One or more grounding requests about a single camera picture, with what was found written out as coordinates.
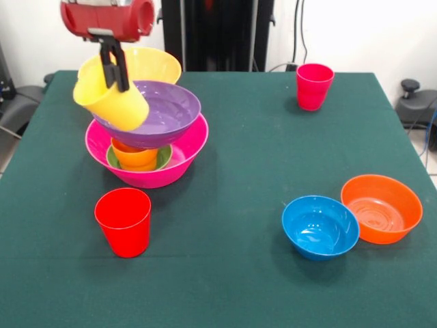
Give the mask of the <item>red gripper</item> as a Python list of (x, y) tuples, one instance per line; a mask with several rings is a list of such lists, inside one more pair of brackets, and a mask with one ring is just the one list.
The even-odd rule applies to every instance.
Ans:
[(153, 1), (61, 1), (67, 30), (82, 38), (112, 36), (100, 41), (100, 60), (107, 88), (117, 80), (118, 90), (129, 90), (126, 58), (121, 42), (137, 42), (150, 35), (155, 17)]

